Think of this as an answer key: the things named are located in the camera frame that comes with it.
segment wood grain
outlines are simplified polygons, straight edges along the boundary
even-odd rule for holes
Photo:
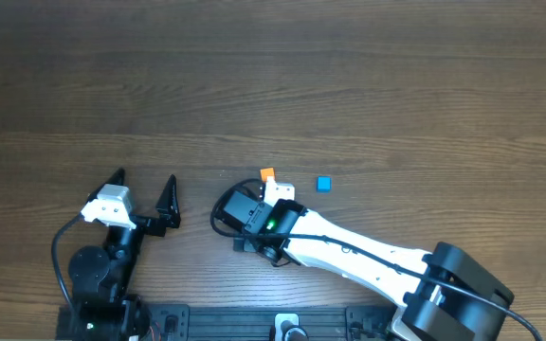
[[[53,336],[51,238],[119,166],[142,212],[179,180],[182,227],[136,268],[148,301],[385,303],[211,232],[220,193],[273,166],[341,226],[459,245],[546,339],[546,1],[0,0],[1,338]],[[104,233],[70,230],[62,264]]]

